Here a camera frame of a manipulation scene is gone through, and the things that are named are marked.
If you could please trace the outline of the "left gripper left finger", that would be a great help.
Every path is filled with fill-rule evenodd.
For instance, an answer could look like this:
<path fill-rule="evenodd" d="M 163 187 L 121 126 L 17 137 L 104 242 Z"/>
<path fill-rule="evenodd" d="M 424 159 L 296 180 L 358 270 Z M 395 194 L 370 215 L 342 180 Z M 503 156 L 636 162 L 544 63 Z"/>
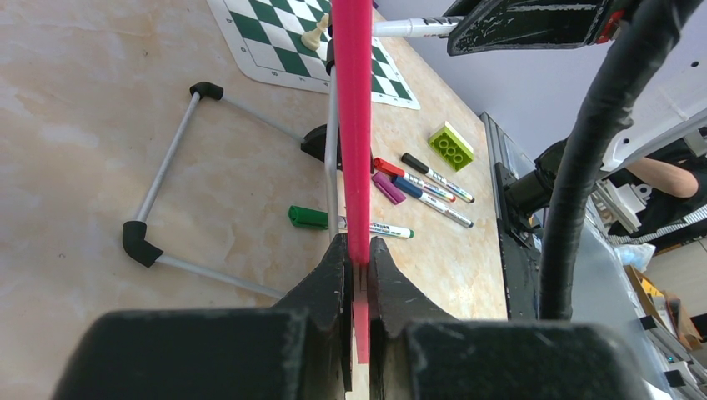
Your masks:
<path fill-rule="evenodd" d="M 273 308 L 288 316 L 278 365 L 282 399 L 344 399 L 352 386 L 352 289 L 348 235 Z"/>

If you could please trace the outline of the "person forearm in background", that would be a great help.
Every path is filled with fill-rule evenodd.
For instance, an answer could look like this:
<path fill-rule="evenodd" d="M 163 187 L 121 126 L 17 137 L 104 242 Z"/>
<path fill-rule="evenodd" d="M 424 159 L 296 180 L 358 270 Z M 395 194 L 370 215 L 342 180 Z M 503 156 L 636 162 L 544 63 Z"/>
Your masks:
<path fill-rule="evenodd" d="M 691 198 L 699 190 L 699 181 L 690 171 L 675 165 L 642 157 L 626 169 L 639 180 L 677 198 Z"/>

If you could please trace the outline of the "magenta whiteboard marker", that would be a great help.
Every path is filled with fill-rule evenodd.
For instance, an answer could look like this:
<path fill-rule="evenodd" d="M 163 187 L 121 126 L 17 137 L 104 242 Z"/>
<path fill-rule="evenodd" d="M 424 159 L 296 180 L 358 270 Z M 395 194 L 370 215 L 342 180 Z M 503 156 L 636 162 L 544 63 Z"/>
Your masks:
<path fill-rule="evenodd" d="M 464 17 L 414 17 L 373 24 L 374 38 L 447 37 Z"/>

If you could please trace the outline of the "pink framed whiteboard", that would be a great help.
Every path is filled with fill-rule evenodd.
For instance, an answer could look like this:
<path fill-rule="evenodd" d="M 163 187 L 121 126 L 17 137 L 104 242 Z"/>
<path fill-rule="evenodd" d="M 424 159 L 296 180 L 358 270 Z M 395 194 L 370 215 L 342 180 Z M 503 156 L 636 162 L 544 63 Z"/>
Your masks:
<path fill-rule="evenodd" d="M 329 215 L 338 215 L 336 196 L 336 156 L 343 161 L 343 181 L 348 219 L 349 256 L 353 262 L 353 328 L 360 363 L 369 362 L 369 304 L 367 277 L 369 269 L 369 165 L 371 139 L 371 49 L 372 3 L 370 1 L 334 1 L 333 55 L 331 68 L 330 130 L 326 140 L 325 173 Z M 151 211 L 163 178 L 184 134 L 188 121 L 203 98 L 223 99 L 223 89 L 210 82 L 190 88 L 191 100 L 168 153 L 152 186 L 132 221 L 123 225 L 123 249 L 134 261 L 151 267 L 157 260 L 168 260 L 163 251 L 146 239 L 147 216 Z"/>

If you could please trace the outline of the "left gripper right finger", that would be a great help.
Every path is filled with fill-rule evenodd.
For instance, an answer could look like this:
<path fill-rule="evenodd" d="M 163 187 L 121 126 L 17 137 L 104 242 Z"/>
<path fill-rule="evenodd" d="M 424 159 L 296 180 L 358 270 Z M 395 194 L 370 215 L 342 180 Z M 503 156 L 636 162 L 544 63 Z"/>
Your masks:
<path fill-rule="evenodd" d="M 369 397 L 420 399 L 419 375 L 428 366 L 409 325 L 456 318 L 427 297 L 397 267 L 381 237 L 370 241 Z"/>

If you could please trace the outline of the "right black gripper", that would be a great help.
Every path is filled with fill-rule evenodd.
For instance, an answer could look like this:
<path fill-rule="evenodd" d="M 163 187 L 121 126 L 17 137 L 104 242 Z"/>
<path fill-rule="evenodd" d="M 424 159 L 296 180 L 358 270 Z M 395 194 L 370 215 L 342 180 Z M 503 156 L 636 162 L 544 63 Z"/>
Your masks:
<path fill-rule="evenodd" d="M 453 1 L 445 17 L 464 17 L 449 34 L 451 57 L 494 50 L 574 49 L 615 40 L 642 0 Z"/>

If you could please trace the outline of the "magenta marker cap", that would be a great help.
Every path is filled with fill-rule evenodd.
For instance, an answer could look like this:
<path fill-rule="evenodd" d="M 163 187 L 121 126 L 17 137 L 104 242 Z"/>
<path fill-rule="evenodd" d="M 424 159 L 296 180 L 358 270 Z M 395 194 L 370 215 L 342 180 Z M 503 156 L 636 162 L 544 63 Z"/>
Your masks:
<path fill-rule="evenodd" d="M 394 186 L 392 178 L 383 173 L 376 172 L 371 180 L 374 186 L 393 204 L 398 205 L 406 200 L 404 193 Z"/>

